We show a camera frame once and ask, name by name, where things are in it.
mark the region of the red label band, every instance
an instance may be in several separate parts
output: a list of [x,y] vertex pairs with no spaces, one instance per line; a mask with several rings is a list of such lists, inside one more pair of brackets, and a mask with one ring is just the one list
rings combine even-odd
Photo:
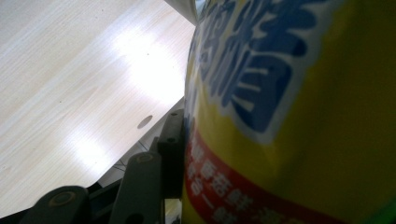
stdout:
[[344,223],[281,199],[214,155],[197,131],[187,147],[186,189],[192,206],[209,223]]

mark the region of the wooden tabletop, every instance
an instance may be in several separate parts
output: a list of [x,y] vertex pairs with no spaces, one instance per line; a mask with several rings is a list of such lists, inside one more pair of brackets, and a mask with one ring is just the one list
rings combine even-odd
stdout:
[[192,32],[163,0],[2,1],[0,217],[97,181],[182,97]]

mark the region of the wood grain surface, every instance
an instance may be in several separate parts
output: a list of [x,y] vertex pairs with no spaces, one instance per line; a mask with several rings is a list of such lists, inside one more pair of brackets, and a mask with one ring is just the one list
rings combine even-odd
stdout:
[[192,32],[163,0],[0,1],[0,217],[97,181],[182,97]]

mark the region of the light wooden table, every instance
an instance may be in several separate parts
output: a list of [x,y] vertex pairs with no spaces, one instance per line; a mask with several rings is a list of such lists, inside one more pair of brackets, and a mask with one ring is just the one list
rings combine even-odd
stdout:
[[0,217],[97,181],[182,97],[192,32],[163,0],[1,1]]

